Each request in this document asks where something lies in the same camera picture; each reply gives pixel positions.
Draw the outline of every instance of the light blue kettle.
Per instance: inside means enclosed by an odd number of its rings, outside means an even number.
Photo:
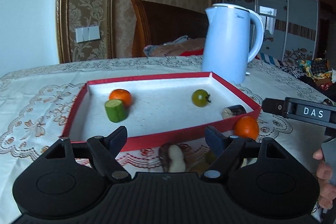
[[[209,28],[205,40],[202,71],[213,71],[226,81],[240,84],[245,79],[247,63],[263,44],[264,28],[260,15],[244,7],[218,3],[205,10]],[[256,36],[249,52],[250,20]]]

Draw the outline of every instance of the finger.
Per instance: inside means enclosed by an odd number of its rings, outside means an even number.
[[[320,179],[330,180],[333,174],[333,170],[330,165],[321,161],[316,171],[316,176]]]
[[[320,196],[333,200],[336,198],[336,187],[329,184],[327,180],[319,179]]]
[[[313,158],[316,160],[322,160],[323,159],[323,152],[321,149],[317,150],[314,154],[313,154]]]
[[[324,198],[324,197],[319,197],[319,205],[323,209],[328,209],[330,210],[333,207],[333,202],[330,199]]]

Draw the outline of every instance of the orange fruit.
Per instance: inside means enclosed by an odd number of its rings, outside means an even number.
[[[259,126],[256,119],[251,116],[241,117],[234,126],[235,135],[242,138],[252,138],[255,141],[259,135]]]
[[[123,102],[124,107],[132,105],[132,95],[128,90],[117,89],[110,93],[109,100],[119,99]]]

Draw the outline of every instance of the kettle lid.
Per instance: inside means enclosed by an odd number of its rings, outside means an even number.
[[[231,4],[231,3],[215,3],[212,6],[213,7],[225,6],[225,7],[231,8],[231,9],[240,9],[240,10],[250,12],[249,9],[247,9],[247,8],[241,7],[239,5]]]

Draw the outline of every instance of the table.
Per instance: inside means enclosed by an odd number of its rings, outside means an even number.
[[[0,224],[20,215],[11,194],[16,177],[61,135],[74,98],[88,80],[120,76],[154,75],[199,71],[202,57],[128,58],[94,60],[38,67],[9,73],[0,78]],[[325,96],[275,66],[259,60],[248,65],[251,75],[236,85],[261,104],[266,97],[322,102]],[[324,128],[261,113],[259,141],[276,139],[310,172],[318,162],[312,154],[326,139]],[[194,156],[208,150],[202,140],[186,145]],[[121,153],[126,169],[160,170],[157,148]]]

